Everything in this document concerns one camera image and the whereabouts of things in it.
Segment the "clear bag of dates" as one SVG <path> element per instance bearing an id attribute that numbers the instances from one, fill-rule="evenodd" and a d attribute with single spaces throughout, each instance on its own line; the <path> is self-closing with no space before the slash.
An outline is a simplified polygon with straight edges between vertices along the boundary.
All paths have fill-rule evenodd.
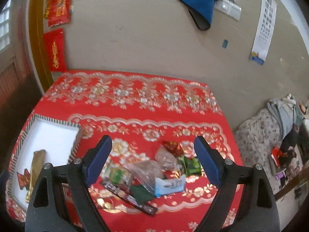
<path id="1" fill-rule="evenodd" d="M 177 159 L 163 145 L 161 145 L 156 154 L 155 160 L 163 171 L 175 171 L 177 169 Z"/>

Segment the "red foil snack packet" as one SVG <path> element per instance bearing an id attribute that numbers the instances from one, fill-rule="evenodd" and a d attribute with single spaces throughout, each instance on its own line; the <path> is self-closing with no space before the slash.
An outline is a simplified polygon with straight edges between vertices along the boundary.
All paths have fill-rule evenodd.
<path id="1" fill-rule="evenodd" d="M 175 157 L 182 156 L 184 154 L 184 151 L 181 147 L 181 145 L 178 142 L 175 141 L 164 141 L 162 143 L 163 147 L 168 150 L 171 154 L 173 154 Z"/>

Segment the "clear plastic snack bag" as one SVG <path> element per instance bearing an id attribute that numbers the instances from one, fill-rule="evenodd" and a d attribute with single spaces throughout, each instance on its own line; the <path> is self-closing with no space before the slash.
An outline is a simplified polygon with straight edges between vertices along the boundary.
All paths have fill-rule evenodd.
<path id="1" fill-rule="evenodd" d="M 145 160 L 127 165 L 134 180 L 141 184 L 149 193 L 155 192 L 155 179 L 164 179 L 161 166 L 154 160 Z"/>

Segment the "white blue snack packet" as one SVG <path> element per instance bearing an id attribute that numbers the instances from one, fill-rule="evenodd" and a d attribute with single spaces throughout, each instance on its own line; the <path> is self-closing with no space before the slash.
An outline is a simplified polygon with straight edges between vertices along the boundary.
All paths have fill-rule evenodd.
<path id="1" fill-rule="evenodd" d="M 177 192 L 182 192 L 186 185 L 186 175 L 183 174 L 179 178 L 174 179 L 161 179 L 155 178 L 155 196 L 161 197 L 163 195 L 169 195 Z"/>

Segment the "white wall switch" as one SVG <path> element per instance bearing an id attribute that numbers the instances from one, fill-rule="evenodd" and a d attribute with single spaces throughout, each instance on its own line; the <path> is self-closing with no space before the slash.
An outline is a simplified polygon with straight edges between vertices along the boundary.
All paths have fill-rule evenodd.
<path id="1" fill-rule="evenodd" d="M 241 7 L 230 0 L 217 0 L 215 2 L 214 8 L 227 15 L 228 17 L 239 21 L 241 17 Z"/>

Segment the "white wall calendar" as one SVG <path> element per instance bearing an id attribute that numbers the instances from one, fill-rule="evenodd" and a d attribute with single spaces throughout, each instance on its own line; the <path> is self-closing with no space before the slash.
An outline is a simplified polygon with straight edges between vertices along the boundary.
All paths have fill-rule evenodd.
<path id="1" fill-rule="evenodd" d="M 276 13 L 277 3 L 275 0 L 261 0 L 260 17 L 250 55 L 250 60 L 259 65 L 263 65 L 267 58 L 274 32 Z"/>

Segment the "green white snack packet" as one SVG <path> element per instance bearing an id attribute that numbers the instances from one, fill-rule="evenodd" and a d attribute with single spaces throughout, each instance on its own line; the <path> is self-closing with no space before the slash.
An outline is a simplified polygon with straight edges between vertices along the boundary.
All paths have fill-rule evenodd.
<path id="1" fill-rule="evenodd" d="M 126 191 L 132 183 L 132 173 L 123 166 L 112 165 L 105 172 L 103 182 L 112 183 Z"/>

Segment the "dark chocolate bar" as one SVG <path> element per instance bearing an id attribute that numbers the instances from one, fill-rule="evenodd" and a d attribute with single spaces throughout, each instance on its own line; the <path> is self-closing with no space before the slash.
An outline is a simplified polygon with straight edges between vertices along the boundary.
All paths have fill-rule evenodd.
<path id="1" fill-rule="evenodd" d="M 140 210 L 147 215 L 154 216 L 158 211 L 157 207 L 154 207 L 147 203 L 139 204 L 135 197 L 123 191 L 119 186 L 113 185 L 109 180 L 101 181 L 100 184 L 108 191 L 110 191 L 113 195 L 116 195 L 124 202 L 130 204 L 131 206 L 134 206 L 134 208 Z"/>

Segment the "green black snack packet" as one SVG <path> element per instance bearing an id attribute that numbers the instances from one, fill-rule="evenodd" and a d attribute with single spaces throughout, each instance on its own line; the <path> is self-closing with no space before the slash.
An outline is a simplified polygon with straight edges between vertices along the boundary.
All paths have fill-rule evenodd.
<path id="1" fill-rule="evenodd" d="M 191 175 L 197 175 L 197 176 L 202 175 L 202 166 L 201 166 L 200 161 L 197 159 L 197 157 L 187 158 L 185 156 L 182 156 L 181 160 L 183 162 L 184 172 L 187 177 Z"/>

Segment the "floral covered sofa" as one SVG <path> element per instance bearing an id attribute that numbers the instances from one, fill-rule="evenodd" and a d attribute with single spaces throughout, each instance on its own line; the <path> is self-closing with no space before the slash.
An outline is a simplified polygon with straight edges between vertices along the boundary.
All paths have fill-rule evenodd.
<path id="1" fill-rule="evenodd" d="M 270 156 L 273 147 L 282 141 L 277 120 L 265 107 L 241 123 L 234 132 L 234 138 L 244 165 L 262 165 L 273 192 L 277 193 L 281 183 L 275 178 L 274 163 Z"/>

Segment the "window with panes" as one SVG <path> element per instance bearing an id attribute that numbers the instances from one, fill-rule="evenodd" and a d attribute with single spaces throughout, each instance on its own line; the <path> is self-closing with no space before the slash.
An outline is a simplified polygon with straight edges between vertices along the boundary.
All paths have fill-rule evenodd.
<path id="1" fill-rule="evenodd" d="M 10 6 L 8 0 L 0 14 L 0 51 L 3 51 L 10 44 Z"/>

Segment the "gold snack packet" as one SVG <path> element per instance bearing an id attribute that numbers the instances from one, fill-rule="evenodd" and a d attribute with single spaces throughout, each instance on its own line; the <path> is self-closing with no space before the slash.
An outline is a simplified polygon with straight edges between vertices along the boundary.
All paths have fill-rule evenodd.
<path id="1" fill-rule="evenodd" d="M 37 182 L 41 169 L 43 168 L 43 165 L 45 164 L 45 155 L 46 155 L 45 149 L 41 149 L 41 150 L 34 152 L 34 156 L 33 156 L 32 163 L 31 163 L 31 168 L 30 168 L 29 190 L 25 197 L 26 203 L 30 202 L 32 192 L 35 188 L 35 184 Z"/>

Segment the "striped white tray box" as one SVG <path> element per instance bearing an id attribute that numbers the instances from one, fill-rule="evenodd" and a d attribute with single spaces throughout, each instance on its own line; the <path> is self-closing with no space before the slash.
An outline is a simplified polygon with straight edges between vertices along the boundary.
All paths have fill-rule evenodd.
<path id="1" fill-rule="evenodd" d="M 33 114 L 28 119 L 20 133 L 8 169 L 10 176 L 6 193 L 14 207 L 24 213 L 27 211 L 27 191 L 20 189 L 17 174 L 30 169 L 34 153 L 45 150 L 45 163 L 53 166 L 66 165 L 76 157 L 81 137 L 82 127 L 77 123 L 39 114 Z"/>

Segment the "small red candy packet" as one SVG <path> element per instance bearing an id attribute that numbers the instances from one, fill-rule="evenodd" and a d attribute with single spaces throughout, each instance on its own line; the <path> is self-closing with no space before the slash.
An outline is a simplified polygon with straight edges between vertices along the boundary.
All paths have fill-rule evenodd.
<path id="1" fill-rule="evenodd" d="M 24 173 L 18 173 L 17 172 L 17 180 L 20 190 L 23 190 L 24 188 L 26 190 L 29 190 L 30 187 L 30 172 L 25 169 Z"/>

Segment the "upper red wall banner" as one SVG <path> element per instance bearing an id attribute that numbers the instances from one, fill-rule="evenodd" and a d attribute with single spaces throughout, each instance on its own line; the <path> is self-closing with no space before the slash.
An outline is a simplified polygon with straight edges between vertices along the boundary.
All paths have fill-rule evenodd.
<path id="1" fill-rule="evenodd" d="M 72 0 L 47 0 L 45 19 L 49 27 L 67 24 L 71 21 Z"/>

